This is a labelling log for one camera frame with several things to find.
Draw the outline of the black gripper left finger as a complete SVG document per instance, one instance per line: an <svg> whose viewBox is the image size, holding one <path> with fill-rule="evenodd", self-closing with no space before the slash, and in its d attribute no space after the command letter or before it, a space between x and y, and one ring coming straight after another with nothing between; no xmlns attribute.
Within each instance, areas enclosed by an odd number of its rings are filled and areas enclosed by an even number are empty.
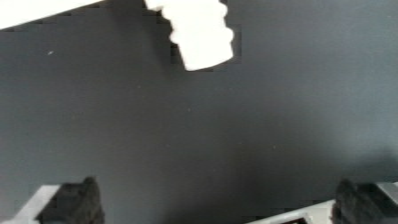
<svg viewBox="0 0 398 224"><path fill-rule="evenodd" d="M105 224L96 178L87 177L78 183L43 185L9 224Z"/></svg>

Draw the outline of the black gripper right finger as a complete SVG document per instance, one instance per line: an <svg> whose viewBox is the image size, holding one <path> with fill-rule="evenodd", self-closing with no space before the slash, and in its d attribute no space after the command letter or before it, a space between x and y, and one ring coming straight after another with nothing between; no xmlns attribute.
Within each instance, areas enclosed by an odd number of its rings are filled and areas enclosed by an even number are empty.
<svg viewBox="0 0 398 224"><path fill-rule="evenodd" d="M343 179L336 188L332 224L398 224L398 185L356 183Z"/></svg>

